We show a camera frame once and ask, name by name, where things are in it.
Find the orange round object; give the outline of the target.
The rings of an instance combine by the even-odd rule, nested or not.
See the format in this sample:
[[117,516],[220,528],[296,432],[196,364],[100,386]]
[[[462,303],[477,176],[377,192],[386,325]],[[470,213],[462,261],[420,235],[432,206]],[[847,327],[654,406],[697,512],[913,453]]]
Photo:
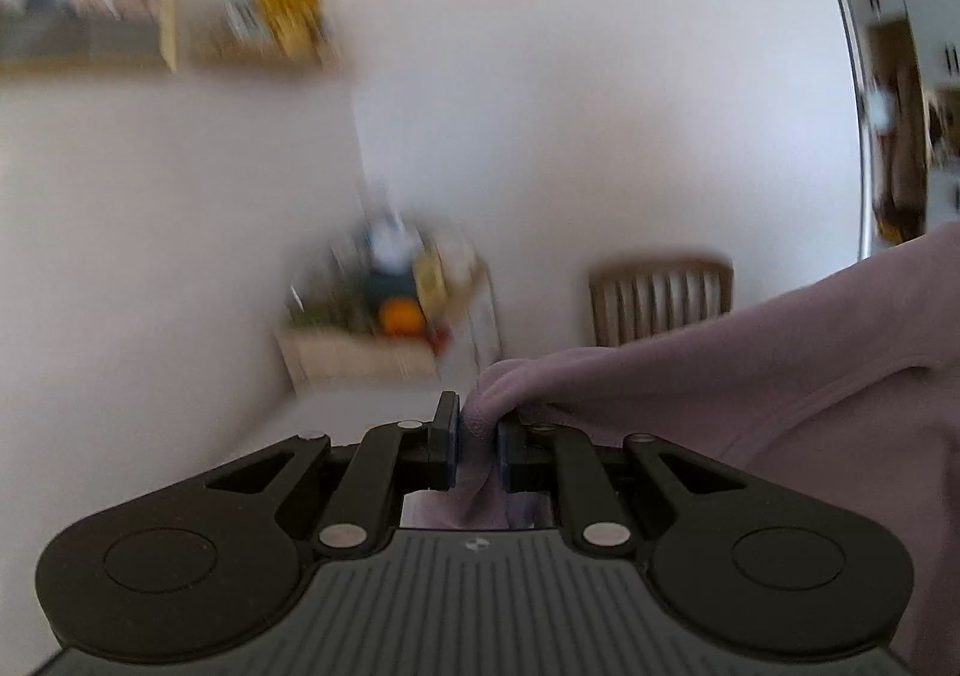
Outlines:
[[418,300],[411,297],[391,297],[379,305],[377,323],[382,334],[395,338],[425,336],[428,322]]

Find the mauve long-sleeve shirt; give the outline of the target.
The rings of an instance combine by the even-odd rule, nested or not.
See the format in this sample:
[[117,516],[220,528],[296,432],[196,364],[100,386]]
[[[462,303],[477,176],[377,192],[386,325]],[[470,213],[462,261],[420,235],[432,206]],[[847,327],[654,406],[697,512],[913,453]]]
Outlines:
[[882,523],[914,564],[896,653],[919,674],[957,671],[955,224],[685,330],[494,364],[464,406],[455,486],[415,494],[405,522],[505,530],[544,520],[494,469],[494,426],[519,406],[601,445],[654,433]]

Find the brown wooden chair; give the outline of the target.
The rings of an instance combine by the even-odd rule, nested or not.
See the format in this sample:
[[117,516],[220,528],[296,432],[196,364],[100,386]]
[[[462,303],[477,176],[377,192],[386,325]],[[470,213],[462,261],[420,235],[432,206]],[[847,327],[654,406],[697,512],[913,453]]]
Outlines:
[[594,343],[615,348],[729,313],[734,266],[708,253],[620,256],[594,266],[587,285]]

